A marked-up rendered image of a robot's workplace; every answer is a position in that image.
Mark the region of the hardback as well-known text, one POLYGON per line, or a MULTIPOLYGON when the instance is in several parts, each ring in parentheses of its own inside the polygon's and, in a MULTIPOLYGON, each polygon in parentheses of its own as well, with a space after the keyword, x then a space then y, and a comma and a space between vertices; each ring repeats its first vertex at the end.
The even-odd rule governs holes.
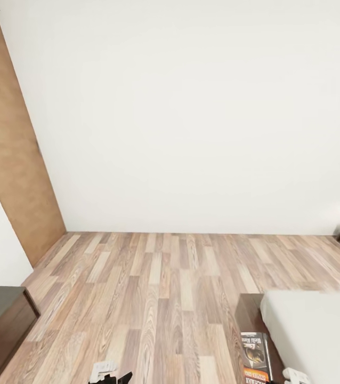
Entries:
POLYGON ((241 332, 245 384, 273 381, 268 340, 264 332, 241 332))

